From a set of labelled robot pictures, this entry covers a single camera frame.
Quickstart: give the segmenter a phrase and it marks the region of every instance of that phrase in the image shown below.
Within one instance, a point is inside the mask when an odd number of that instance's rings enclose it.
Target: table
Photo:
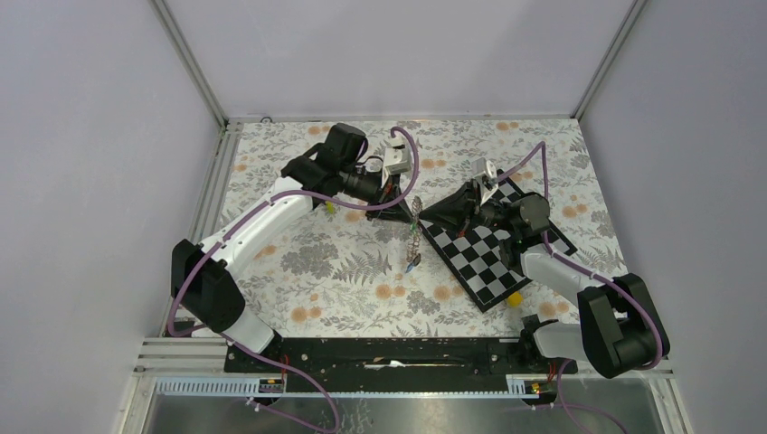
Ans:
[[[421,174],[411,195],[424,207],[469,178],[469,162],[485,156],[500,169],[547,144],[552,221],[579,249],[576,258],[606,274],[625,271],[610,216],[577,121],[456,120],[347,122],[368,136],[368,155],[389,143],[389,128],[418,141]],[[324,141],[333,123],[245,124],[226,188],[225,224],[258,200],[295,156]],[[543,191],[540,158],[513,176],[526,191]],[[530,284],[518,307],[501,303],[479,312],[431,246],[421,241],[421,265],[408,274],[407,225],[369,222],[364,212],[317,208],[274,234],[238,285],[252,309],[283,336],[515,336],[521,318],[578,321],[577,310],[551,289]]]

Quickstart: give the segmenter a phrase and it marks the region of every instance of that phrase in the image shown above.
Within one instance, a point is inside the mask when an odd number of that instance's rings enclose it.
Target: leaf pattern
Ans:
[[[389,136],[393,125],[404,127],[416,138],[421,175],[412,194],[421,197],[424,207],[458,190],[469,179],[472,160],[485,156],[496,167],[509,168],[545,140],[552,220],[578,246],[578,258],[584,263],[607,274],[625,272],[576,121],[349,124],[367,134],[366,156],[381,156],[385,146],[401,143],[400,138]],[[325,122],[244,125],[220,223],[230,222],[257,201],[279,170],[324,141],[332,126]],[[374,164],[377,162],[371,160],[370,165]],[[540,158],[527,163],[514,181],[524,190],[542,192]],[[351,200],[342,194],[339,197]],[[539,314],[568,323],[578,320],[573,305],[535,283],[521,290],[525,299],[521,306],[501,303],[481,314],[428,243],[421,243],[421,264],[405,273],[409,240],[407,225],[369,222],[363,212],[336,206],[331,213],[320,206],[284,232],[272,234],[270,247],[256,256],[238,285],[248,308],[285,336],[514,336],[522,316]]]

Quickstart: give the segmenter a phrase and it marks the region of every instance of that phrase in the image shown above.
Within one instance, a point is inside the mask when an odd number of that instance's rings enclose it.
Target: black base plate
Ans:
[[[548,374],[549,365],[518,362],[516,339],[498,338],[285,338],[262,352],[311,375],[328,392],[507,392],[510,373]],[[409,367],[366,368],[392,361]],[[227,373],[279,373],[230,347]],[[577,373],[571,363],[566,373]],[[316,392],[287,372],[286,392]]]

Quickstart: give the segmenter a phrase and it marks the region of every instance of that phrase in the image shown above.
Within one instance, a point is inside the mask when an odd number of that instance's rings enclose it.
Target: yellow ball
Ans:
[[[514,294],[508,296],[508,298],[506,299],[506,302],[511,307],[517,307],[522,304],[522,300],[523,300],[522,294],[520,294],[519,292],[515,292]]]

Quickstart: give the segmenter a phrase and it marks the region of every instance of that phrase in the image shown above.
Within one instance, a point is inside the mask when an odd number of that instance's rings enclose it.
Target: gray wall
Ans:
[[[0,432],[108,432],[216,127],[146,1],[0,6]]]
[[[763,431],[767,2],[655,1],[582,123],[696,433]]]
[[[631,0],[169,0],[231,116],[566,114]]]

